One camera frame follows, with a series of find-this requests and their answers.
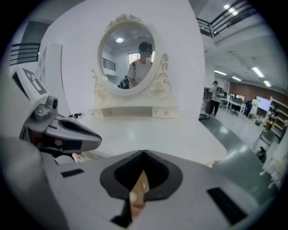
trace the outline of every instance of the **white table surface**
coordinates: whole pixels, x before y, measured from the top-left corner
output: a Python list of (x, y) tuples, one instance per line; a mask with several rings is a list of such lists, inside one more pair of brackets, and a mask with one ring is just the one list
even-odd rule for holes
[(134, 150), (154, 150), (202, 164), (223, 159), (223, 145), (189, 114), (179, 118), (106, 117), (78, 119), (102, 137), (97, 151), (119, 155)]

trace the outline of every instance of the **cap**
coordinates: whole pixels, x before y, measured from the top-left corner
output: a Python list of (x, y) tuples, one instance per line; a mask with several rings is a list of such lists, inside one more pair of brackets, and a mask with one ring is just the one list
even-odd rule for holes
[(150, 51), (152, 52), (152, 44), (148, 42), (141, 42), (139, 45), (139, 51), (141, 52), (147, 52)]

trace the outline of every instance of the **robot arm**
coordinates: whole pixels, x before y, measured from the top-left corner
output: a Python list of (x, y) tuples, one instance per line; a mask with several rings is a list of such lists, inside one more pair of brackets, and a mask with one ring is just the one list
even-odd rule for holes
[(99, 147), (102, 138), (98, 134), (58, 114), (58, 99), (50, 96), (33, 72), (18, 67), (12, 78), (31, 103), (20, 139), (53, 155), (70, 155)]

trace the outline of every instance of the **railing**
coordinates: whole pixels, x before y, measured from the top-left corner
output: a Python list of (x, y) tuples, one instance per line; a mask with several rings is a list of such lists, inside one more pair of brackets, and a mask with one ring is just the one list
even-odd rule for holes
[(113, 63), (112, 61), (102, 58), (102, 65), (103, 68), (116, 71), (116, 63)]
[(197, 18), (202, 34), (210, 37), (217, 36), (223, 30), (257, 13), (256, 9), (246, 0), (238, 0), (232, 5), (226, 6), (226, 10), (210, 23)]
[(197, 22), (199, 25), (199, 29), (201, 34), (204, 34), (206, 36), (210, 36), (213, 37), (213, 32), (212, 32), (212, 28), (211, 28), (211, 24), (205, 20), (202, 20), (200, 18), (197, 18)]
[(11, 45), (10, 65), (37, 62), (40, 43), (19, 43)]

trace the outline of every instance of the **black pants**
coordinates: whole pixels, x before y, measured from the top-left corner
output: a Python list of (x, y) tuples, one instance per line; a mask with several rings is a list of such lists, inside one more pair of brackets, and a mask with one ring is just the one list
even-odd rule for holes
[(214, 109), (214, 107), (215, 107), (214, 115), (216, 115), (216, 114), (217, 114), (217, 111), (218, 111), (218, 108), (219, 108), (219, 104), (220, 104), (220, 102), (216, 102), (216, 101), (211, 100), (211, 101), (210, 101), (209, 114), (211, 114), (211, 113), (213, 112), (213, 109)]

